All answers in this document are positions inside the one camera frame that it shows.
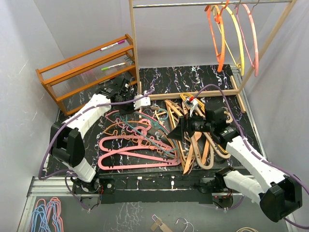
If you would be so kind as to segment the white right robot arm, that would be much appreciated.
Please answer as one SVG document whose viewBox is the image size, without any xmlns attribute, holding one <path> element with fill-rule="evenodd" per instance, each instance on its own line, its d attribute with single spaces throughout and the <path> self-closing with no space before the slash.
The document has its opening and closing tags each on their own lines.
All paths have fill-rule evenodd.
<svg viewBox="0 0 309 232">
<path fill-rule="evenodd" d="M 299 181 L 279 168 L 272 167 L 264 157 L 246 142 L 240 131 L 227 123 L 224 109 L 205 110 L 205 116 L 187 113 L 179 118 L 177 126 L 167 135 L 181 141 L 184 135 L 208 132 L 216 144 L 221 145 L 250 172 L 248 178 L 233 167 L 226 167 L 215 178 L 200 188 L 212 187 L 222 192 L 236 190 L 259 204 L 268 219 L 273 222 L 285 218 L 303 205 L 302 187 Z"/>
</svg>

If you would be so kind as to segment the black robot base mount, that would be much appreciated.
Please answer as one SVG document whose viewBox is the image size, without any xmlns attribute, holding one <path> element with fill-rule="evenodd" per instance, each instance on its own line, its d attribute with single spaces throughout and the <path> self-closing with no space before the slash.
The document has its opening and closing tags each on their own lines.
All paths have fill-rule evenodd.
<svg viewBox="0 0 309 232">
<path fill-rule="evenodd" d="M 82 198 L 98 197 L 100 204 L 127 202 L 174 203 L 196 202 L 231 207 L 241 193 L 212 187 L 216 170 L 195 169 L 183 175 L 179 170 L 123 173 L 100 173 L 96 191 L 86 192 L 76 182 L 73 192 Z"/>
</svg>

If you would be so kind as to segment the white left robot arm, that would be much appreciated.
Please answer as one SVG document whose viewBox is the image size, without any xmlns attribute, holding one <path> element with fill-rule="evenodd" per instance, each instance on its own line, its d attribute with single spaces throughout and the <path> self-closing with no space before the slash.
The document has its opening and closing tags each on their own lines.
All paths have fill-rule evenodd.
<svg viewBox="0 0 309 232">
<path fill-rule="evenodd" d="M 75 172 L 84 189 L 90 193 L 99 189 L 100 181 L 95 178 L 96 171 L 85 158 L 83 138 L 92 125 L 112 108 L 110 105 L 99 107 L 97 105 L 132 99 L 134 95 L 130 91 L 130 81 L 118 76 L 109 85 L 99 85 L 89 102 L 75 114 L 79 116 L 77 119 L 72 122 L 66 120 L 63 123 L 54 123 L 51 127 L 52 139 L 62 125 L 67 124 L 55 139 L 50 154 Z"/>
</svg>

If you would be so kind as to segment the orange plastic hanger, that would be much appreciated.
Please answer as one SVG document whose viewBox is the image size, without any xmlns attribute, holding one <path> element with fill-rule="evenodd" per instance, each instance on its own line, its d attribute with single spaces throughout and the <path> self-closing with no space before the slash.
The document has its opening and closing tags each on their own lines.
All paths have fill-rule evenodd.
<svg viewBox="0 0 309 232">
<path fill-rule="evenodd" d="M 224 61 L 225 61 L 225 29 L 224 29 L 224 23 L 223 23 L 223 19 L 222 19 L 222 12 L 228 6 L 228 4 L 229 4 L 229 1 L 227 0 L 225 5 L 222 7 L 221 10 L 219 10 L 219 7 L 217 5 L 214 6 L 214 7 L 217 8 L 217 15 L 215 16 L 215 21 L 220 26 L 220 29 L 221 29 L 221 40 L 222 40 L 221 52 L 218 52 L 216 39 L 215 39 L 215 35 L 214 35 L 214 32 L 213 32 L 213 27 L 212 27 L 212 22 L 211 22 L 211 6 L 210 5 L 206 6 L 206 8 L 204 10 L 207 13 L 207 18 L 208 18 L 210 32 L 211 32 L 211 36 L 212 36 L 212 40 L 213 40 L 214 50 L 215 50 L 216 58 L 217 58 L 217 61 L 218 61 L 217 72 L 222 71 Z"/>
</svg>

